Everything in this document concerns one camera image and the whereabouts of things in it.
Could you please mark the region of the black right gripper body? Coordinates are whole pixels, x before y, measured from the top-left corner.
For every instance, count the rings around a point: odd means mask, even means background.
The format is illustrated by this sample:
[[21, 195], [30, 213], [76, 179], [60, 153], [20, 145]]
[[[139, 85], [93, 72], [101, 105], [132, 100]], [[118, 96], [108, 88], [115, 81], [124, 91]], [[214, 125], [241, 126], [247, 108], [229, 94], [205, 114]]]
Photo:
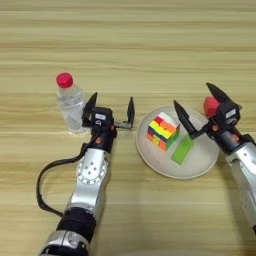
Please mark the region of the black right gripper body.
[[235, 127], [221, 129], [218, 125], [210, 123], [207, 125], [207, 135], [212, 139], [226, 155], [231, 155], [246, 143], [255, 144], [249, 134], [242, 135]]

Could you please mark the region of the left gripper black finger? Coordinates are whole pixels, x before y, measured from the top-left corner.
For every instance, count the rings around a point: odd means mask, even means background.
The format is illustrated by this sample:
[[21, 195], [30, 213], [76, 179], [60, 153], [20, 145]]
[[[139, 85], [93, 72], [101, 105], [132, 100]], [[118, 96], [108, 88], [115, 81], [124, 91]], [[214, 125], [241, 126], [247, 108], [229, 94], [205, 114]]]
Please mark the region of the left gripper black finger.
[[126, 121], [115, 121], [114, 125], [117, 128], [122, 129], [131, 129], [133, 127], [134, 123], [134, 117], [135, 117], [135, 105], [133, 98], [130, 98], [128, 108], [127, 108], [127, 120]]
[[95, 92], [86, 105], [83, 108], [83, 113], [82, 113], [82, 126], [83, 127], [90, 127], [91, 126], [91, 121], [90, 121], [90, 115], [92, 113], [92, 109], [95, 107], [97, 101], [97, 92]]

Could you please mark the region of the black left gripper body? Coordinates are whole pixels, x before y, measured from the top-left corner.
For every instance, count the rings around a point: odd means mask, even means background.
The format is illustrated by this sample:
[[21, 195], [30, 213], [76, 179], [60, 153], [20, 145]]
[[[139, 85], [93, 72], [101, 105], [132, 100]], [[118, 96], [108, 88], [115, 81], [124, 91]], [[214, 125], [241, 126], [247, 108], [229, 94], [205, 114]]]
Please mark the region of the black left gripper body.
[[99, 149], [110, 153], [114, 139], [117, 136], [117, 130], [114, 125], [110, 125], [109, 127], [94, 126], [91, 135], [89, 148]]

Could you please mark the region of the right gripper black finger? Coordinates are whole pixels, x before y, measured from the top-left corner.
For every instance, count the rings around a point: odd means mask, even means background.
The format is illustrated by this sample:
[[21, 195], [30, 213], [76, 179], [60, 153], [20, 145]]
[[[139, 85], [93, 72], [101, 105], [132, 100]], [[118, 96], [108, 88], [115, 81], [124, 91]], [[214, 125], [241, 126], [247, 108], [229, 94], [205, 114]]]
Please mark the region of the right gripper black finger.
[[207, 82], [206, 86], [210, 90], [212, 96], [219, 102], [219, 103], [229, 103], [232, 102], [232, 99], [219, 87], [216, 85]]
[[191, 139], [195, 139], [208, 131], [208, 125], [204, 125], [200, 130], [197, 130], [191, 123], [186, 110], [176, 100], [174, 100], [173, 103], [178, 119]]

